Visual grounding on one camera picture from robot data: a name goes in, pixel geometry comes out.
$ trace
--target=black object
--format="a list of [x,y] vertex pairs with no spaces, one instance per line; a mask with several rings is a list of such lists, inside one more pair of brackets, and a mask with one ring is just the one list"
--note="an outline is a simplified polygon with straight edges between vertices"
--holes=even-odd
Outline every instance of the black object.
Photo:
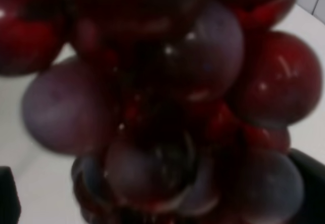
[[290,158],[305,182],[304,204],[290,224],[325,224],[325,166],[296,149]]
[[0,167],[0,224],[17,224],[21,207],[9,167]]

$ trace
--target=bunch of grapes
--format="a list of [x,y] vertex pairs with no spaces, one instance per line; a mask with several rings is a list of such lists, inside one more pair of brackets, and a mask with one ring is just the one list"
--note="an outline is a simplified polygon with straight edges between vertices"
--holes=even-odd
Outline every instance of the bunch of grapes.
[[[288,224],[304,200],[288,127],[319,61],[271,27],[295,0],[0,0],[0,74],[39,72],[29,133],[77,157],[90,224]],[[77,55],[51,66],[70,42]]]

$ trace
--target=white table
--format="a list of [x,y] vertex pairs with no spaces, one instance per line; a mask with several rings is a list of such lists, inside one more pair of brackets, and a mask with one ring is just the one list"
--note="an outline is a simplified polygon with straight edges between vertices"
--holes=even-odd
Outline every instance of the white table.
[[[296,6],[277,27],[296,34],[317,52],[325,68],[325,25]],[[65,47],[58,60],[73,51]],[[32,76],[0,79],[0,165],[10,166],[22,205],[20,224],[81,224],[72,195],[73,159],[40,149],[20,121],[21,96]],[[292,146],[325,163],[325,99],[306,120],[291,129]]]

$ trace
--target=grape cluster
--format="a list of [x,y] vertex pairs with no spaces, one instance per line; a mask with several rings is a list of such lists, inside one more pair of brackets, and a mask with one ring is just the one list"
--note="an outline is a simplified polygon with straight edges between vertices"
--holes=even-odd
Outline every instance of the grape cluster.
[[[22,119],[77,157],[89,224],[288,224],[288,127],[322,85],[311,48],[271,30],[294,3],[0,0],[0,74],[39,72]],[[66,42],[77,55],[51,65]]]

